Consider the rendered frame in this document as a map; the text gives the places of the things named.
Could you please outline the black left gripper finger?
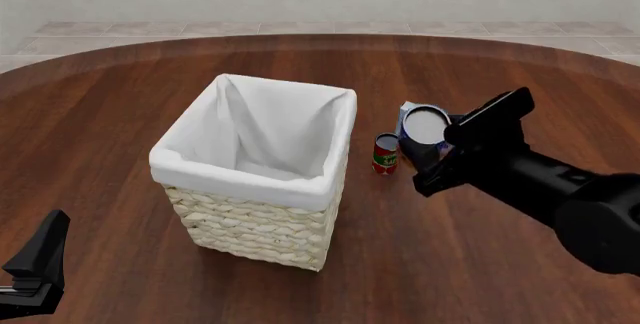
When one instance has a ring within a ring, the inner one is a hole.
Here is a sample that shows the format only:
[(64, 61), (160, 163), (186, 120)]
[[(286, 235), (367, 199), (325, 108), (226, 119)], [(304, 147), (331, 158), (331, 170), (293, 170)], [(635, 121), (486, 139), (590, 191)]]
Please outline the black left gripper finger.
[(46, 284), (64, 284), (63, 258), (70, 218), (51, 211), (26, 244), (2, 269), (13, 278), (32, 278)]

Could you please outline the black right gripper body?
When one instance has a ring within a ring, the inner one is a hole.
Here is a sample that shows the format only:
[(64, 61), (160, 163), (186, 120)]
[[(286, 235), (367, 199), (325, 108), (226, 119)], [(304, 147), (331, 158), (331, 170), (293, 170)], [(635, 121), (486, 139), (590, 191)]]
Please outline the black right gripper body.
[(527, 148), (520, 123), (507, 123), (481, 129), (461, 138), (442, 158), (441, 167), (434, 170), (416, 170), (413, 176), (415, 190), (424, 197), (470, 182), (473, 170), (483, 167), (482, 159), (491, 158), (504, 149)]

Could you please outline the red tomato sauce can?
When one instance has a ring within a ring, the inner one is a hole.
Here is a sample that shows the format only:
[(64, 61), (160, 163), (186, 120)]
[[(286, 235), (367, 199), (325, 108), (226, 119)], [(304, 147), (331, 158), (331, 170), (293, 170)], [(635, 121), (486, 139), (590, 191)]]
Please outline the red tomato sauce can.
[(379, 134), (374, 142), (372, 155), (372, 169), (380, 174), (389, 176), (398, 167), (399, 138), (396, 134)]

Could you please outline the white-lined wicker basket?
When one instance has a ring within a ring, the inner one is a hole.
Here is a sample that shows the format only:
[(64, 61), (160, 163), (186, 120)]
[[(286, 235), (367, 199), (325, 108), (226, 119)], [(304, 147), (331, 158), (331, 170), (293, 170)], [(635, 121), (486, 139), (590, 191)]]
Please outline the white-lined wicker basket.
[(221, 74), (149, 154), (196, 245), (323, 268), (357, 113), (351, 89)]

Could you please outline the blue alphabet soup can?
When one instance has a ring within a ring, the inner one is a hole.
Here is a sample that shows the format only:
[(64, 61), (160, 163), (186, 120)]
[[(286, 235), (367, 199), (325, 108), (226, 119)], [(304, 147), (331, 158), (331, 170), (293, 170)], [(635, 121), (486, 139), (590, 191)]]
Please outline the blue alphabet soup can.
[(444, 131), (449, 125), (450, 119), (444, 110), (427, 104), (417, 105), (408, 110), (401, 121), (400, 140), (411, 138), (424, 144), (444, 141), (444, 157), (451, 148), (444, 139)]

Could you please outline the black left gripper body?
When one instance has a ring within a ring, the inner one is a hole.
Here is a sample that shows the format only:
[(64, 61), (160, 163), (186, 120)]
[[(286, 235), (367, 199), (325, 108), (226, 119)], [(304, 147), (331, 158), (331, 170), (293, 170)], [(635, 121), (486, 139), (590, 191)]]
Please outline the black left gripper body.
[(11, 286), (0, 286), (0, 317), (54, 314), (64, 287), (64, 275), (55, 278), (14, 276)]

